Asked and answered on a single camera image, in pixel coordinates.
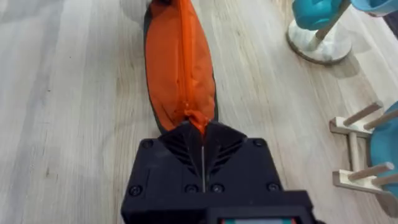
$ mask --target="light wood grain surface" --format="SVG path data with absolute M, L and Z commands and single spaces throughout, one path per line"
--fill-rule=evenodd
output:
M 267 140 L 284 187 L 308 190 L 317 218 L 398 223 L 395 200 L 336 188 L 331 178 L 349 169 L 348 142 L 328 121 L 398 100 L 398 41 L 384 21 L 350 7 L 341 31 L 352 54 L 324 67 L 289 49 L 290 0 L 193 4 L 220 120 Z M 144 0 L 0 0 L 1 224 L 123 222 L 139 141 L 159 135 L 144 70 L 145 8 Z

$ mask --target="zipper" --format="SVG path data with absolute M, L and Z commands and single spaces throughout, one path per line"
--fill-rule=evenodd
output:
M 189 20 L 188 10 L 186 5 L 186 0 L 178 0 L 178 10 L 181 18 L 181 55 L 182 55 L 182 65 L 179 72 L 180 80 L 180 97 L 182 98 L 180 109 L 184 116 L 188 116 L 188 110 L 192 109 L 192 74 L 188 73 L 192 66 L 192 50 L 190 46 L 190 30 L 186 29 L 186 23 Z
M 208 118 L 196 110 L 196 105 L 193 100 L 192 90 L 192 31 L 190 27 L 190 18 L 188 11 L 189 0 L 177 0 L 178 10 L 181 18 L 181 55 L 182 66 L 179 71 L 179 94 L 181 97 L 181 105 L 179 106 L 179 113 L 184 118 L 188 118 L 200 132 L 204 135 L 205 127 L 208 123 Z

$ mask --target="wooden dowel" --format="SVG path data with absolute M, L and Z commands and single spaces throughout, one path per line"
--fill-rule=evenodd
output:
M 359 121 L 360 119 L 366 117 L 367 115 L 377 111 L 378 109 L 380 109 L 382 107 L 383 107 L 383 102 L 381 102 L 380 100 L 377 100 L 376 102 L 372 103 L 371 105 L 365 107 L 363 110 L 361 110 L 358 113 L 347 118 L 343 122 L 343 124 L 345 126 L 349 126 L 349 125 Z
M 350 4 L 351 4 L 350 0 L 343 0 L 340 4 L 340 8 L 337 12 L 337 15 L 333 18 L 333 20 L 326 27 L 318 30 L 317 33 L 315 34 L 315 37 L 317 37 L 320 40 L 323 40 L 326 37 L 326 35 L 329 33 L 331 28 L 333 28 L 333 26 L 336 24 L 336 22 L 341 17 L 341 15 L 343 15 L 345 10 L 347 10 L 347 8 Z
M 394 110 L 391 113 L 385 114 L 385 115 L 381 116 L 380 118 L 375 119 L 374 121 L 371 121 L 368 124 L 365 124 L 363 126 L 363 128 L 365 130 L 370 130 L 370 129 L 375 128 L 376 126 L 379 126 L 380 124 L 384 124 L 385 122 L 387 122 L 391 119 L 394 119 L 396 117 L 398 117 L 398 110 Z
M 382 172 L 387 172 L 394 169 L 394 165 L 390 162 L 386 162 L 383 164 L 379 164 L 373 167 L 369 167 L 367 169 L 363 169 L 361 171 L 355 172 L 348 176 L 350 181 L 359 180 L 365 177 L 370 177 L 372 175 L 381 174 Z
M 359 149 L 358 140 L 356 139 L 356 133 L 348 134 L 349 150 L 351 151 L 351 165 L 353 166 L 353 171 L 360 171 L 361 164 L 359 163 Z
M 395 182 L 398 182 L 398 174 L 392 174 L 387 177 L 378 177 L 378 178 L 372 180 L 372 184 L 374 184 L 376 186 L 383 186 L 383 185 L 392 184 Z

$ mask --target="orange pouch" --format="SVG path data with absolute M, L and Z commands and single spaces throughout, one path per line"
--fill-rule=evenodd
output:
M 162 133 L 189 120 L 204 134 L 217 120 L 205 33 L 190 0 L 153 0 L 144 21 L 147 85 Z

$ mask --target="vent slot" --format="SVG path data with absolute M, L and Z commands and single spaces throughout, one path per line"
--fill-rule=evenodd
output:
M 164 146 L 183 164 L 187 167 L 187 169 L 194 175 L 195 166 L 191 160 L 191 157 L 188 153 L 188 147 L 185 143 L 185 140 L 181 134 L 171 135 L 167 138 L 162 138 L 162 142 Z
M 216 161 L 210 170 L 211 175 L 215 175 L 235 153 L 242 147 L 243 140 L 238 140 L 229 146 L 221 147 L 218 151 Z

